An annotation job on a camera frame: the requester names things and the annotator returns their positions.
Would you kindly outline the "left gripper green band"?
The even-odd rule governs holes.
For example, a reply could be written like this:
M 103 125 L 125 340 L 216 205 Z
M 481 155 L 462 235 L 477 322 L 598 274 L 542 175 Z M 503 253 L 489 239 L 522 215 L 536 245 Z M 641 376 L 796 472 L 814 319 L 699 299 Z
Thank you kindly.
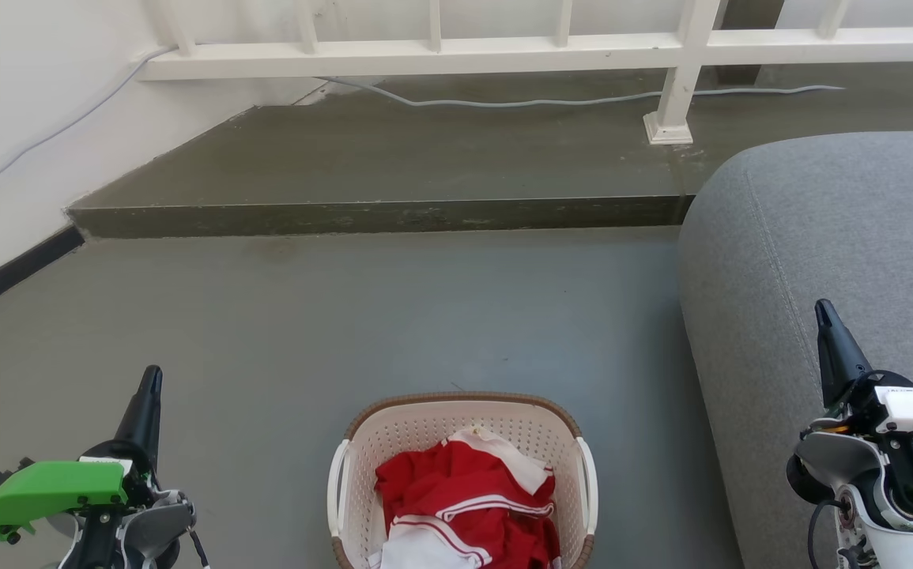
M 144 371 L 114 435 L 116 454 L 84 454 L 76 461 L 34 462 L 24 458 L 17 471 L 0 469 L 0 541 L 56 514 L 82 515 L 92 507 L 115 507 L 110 522 L 123 539 L 123 518 L 145 507 L 156 481 L 160 447 L 163 372 Z

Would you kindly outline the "cream perforated plastic laundry basket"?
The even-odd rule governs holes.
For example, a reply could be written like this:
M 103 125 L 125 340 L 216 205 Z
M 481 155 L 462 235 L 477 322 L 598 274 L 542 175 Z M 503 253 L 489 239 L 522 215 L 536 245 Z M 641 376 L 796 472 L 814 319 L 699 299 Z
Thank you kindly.
M 567 410 L 533 395 L 456 391 L 378 401 L 357 415 L 334 451 L 326 483 L 326 518 L 340 569 L 371 569 L 385 541 L 377 465 L 399 451 L 426 450 L 463 428 L 486 428 L 553 468 L 553 521 L 562 569 L 589 569 L 598 524 L 593 454 Z

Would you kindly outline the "grey fabric sofa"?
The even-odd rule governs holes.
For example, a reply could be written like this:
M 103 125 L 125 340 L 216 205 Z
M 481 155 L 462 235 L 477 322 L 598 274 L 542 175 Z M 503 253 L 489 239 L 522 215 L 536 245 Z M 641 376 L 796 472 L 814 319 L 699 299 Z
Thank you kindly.
M 787 483 L 824 413 L 814 304 L 872 367 L 913 382 L 913 132 L 826 134 L 738 153 L 679 237 L 681 313 L 745 569 L 810 569 L 813 508 Z

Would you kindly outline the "black baseboard strip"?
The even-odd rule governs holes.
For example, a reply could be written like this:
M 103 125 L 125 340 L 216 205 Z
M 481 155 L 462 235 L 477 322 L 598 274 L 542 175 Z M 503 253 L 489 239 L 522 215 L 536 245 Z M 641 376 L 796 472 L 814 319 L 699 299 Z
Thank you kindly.
M 85 243 L 84 235 L 70 224 L 11 262 L 3 264 L 0 266 L 0 296 Z

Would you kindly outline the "red garment with white stripes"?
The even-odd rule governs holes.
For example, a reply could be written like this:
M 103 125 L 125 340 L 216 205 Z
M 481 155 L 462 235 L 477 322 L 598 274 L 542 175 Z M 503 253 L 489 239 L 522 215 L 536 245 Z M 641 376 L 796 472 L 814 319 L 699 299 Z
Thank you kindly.
M 499 458 L 440 442 L 375 475 L 385 541 L 371 569 L 562 569 L 554 474 L 531 495 Z

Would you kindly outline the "white railing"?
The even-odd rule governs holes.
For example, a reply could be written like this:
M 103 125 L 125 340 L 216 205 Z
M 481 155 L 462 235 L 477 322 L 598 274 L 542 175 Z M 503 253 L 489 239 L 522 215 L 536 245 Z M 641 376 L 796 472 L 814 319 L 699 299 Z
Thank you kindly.
M 654 145 L 693 141 L 688 114 L 708 68 L 913 62 L 913 0 L 775 0 L 738 23 L 737 0 L 285 0 L 271 42 L 206 42 L 189 0 L 157 0 L 175 46 L 143 81 L 665 70 L 644 116 Z

